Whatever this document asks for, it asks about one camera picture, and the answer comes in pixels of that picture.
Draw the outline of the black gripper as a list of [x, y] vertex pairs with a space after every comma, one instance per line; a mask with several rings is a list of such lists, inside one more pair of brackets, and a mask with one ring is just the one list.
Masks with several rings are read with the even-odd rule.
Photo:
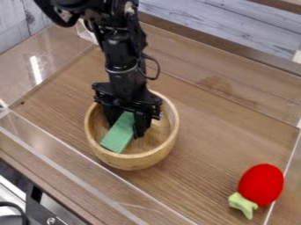
[[93, 101], [101, 104], [112, 126], [123, 111], [133, 113], [133, 137], [140, 138], [151, 127], [151, 119], [160, 118], [161, 99], [147, 89], [147, 78], [139, 69], [108, 73], [109, 81], [93, 83]]

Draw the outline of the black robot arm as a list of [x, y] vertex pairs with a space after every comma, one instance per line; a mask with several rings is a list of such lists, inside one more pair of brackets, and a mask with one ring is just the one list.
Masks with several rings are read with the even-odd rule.
[[139, 0], [33, 0], [45, 16], [61, 27], [78, 20], [93, 34], [104, 54], [107, 83], [93, 83], [93, 101], [112, 124], [121, 113], [133, 114], [131, 130], [141, 137], [160, 117], [161, 100], [147, 88], [151, 77], [143, 53], [147, 35], [140, 27]]

